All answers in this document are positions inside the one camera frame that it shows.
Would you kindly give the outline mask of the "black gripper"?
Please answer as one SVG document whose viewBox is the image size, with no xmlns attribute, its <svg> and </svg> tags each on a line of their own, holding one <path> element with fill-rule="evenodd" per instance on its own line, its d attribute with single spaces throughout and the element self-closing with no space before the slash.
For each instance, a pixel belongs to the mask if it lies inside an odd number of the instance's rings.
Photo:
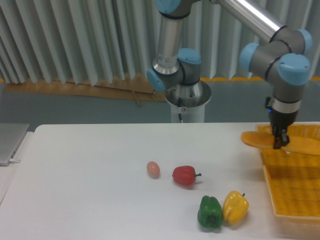
<svg viewBox="0 0 320 240">
<path fill-rule="evenodd" d="M 269 120 L 274 136 L 273 149 L 277 150 L 290 143 L 290 137 L 287 135 L 287 128 L 293 124 L 298 115 L 298 110 L 291 113 L 283 113 L 271 108 L 269 110 Z"/>
</svg>

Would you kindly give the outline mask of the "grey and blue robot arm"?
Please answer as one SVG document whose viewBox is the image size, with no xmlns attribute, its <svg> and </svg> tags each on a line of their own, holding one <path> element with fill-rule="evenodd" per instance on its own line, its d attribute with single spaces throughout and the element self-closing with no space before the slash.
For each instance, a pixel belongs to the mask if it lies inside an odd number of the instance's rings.
<svg viewBox="0 0 320 240">
<path fill-rule="evenodd" d="M 288 127 L 295 122 L 310 78 L 306 53 L 312 48 L 312 36 L 304 29 L 292 30 L 281 24 L 253 1 L 220 0 L 218 4 L 266 41 L 265 45 L 247 44 L 239 55 L 244 69 L 273 86 L 273 95 L 265 101 L 270 143 L 257 143 L 256 147 L 293 152 L 297 142 L 288 135 Z M 179 48 L 182 22 L 192 5 L 191 0 L 155 2 L 161 14 L 160 36 L 157 56 L 146 76 L 155 91 L 165 94 L 174 123 L 202 123 L 212 96 L 209 86 L 200 80 L 201 54 Z"/>
</svg>

